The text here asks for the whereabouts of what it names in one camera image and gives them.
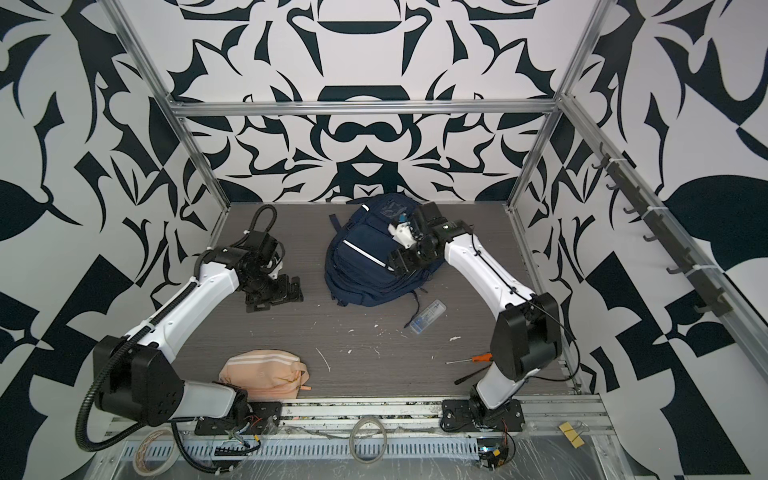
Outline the navy blue student backpack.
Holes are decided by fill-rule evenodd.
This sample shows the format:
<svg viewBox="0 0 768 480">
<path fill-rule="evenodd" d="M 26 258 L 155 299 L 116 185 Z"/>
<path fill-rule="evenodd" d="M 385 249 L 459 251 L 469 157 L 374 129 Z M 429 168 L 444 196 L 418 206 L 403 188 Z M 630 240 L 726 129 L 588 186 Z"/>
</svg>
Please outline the navy blue student backpack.
<svg viewBox="0 0 768 480">
<path fill-rule="evenodd" d="M 413 293 L 444 264 L 438 260 L 408 273 L 397 273 L 389 255 L 401 245 L 388 231 L 391 222 L 412 214 L 420 203 L 401 193 L 358 199 L 359 208 L 346 223 L 329 216 L 335 230 L 326 251 L 324 279 L 340 306 L 378 306 Z"/>
</svg>

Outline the pink striped pencil pouch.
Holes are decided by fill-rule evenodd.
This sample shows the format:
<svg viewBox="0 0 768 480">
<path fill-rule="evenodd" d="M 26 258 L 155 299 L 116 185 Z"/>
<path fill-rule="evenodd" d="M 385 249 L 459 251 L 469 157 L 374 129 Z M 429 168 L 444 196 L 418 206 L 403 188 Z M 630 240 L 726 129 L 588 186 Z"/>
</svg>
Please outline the pink striped pencil pouch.
<svg viewBox="0 0 768 480">
<path fill-rule="evenodd" d="M 218 381 L 247 392 L 248 400 L 292 400 L 309 391 L 308 367 L 290 352 L 253 350 L 231 357 L 219 372 Z"/>
</svg>

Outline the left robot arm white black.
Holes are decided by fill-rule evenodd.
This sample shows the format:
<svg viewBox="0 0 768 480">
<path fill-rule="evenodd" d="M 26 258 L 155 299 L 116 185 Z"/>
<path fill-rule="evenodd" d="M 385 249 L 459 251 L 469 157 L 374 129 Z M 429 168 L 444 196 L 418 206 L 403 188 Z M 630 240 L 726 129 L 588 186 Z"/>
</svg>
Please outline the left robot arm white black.
<svg viewBox="0 0 768 480">
<path fill-rule="evenodd" d="M 208 249 L 191 278 L 155 313 L 93 350 L 94 385 L 82 411 L 96 407 L 138 423 L 226 418 L 244 402 L 233 386 L 182 379 L 173 363 L 212 311 L 230 295 L 245 296 L 247 312 L 300 302 L 300 280 L 283 273 L 285 250 L 267 232 L 249 232 L 232 245 Z"/>
</svg>

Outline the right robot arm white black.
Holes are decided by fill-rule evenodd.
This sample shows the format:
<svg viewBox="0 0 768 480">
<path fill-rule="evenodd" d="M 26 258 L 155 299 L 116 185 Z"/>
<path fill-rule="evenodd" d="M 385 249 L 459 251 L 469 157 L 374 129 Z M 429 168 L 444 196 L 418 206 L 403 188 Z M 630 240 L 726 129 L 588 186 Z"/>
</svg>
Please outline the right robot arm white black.
<svg viewBox="0 0 768 480">
<path fill-rule="evenodd" d="M 450 221 L 434 203 L 393 220 L 388 231 L 399 247 L 388 265 L 400 276 L 443 261 L 458 271 L 495 317 L 491 364 L 474 387 L 482 413 L 497 410 L 563 349 L 563 327 L 549 294 L 537 295 L 487 252 L 471 226 Z"/>
</svg>

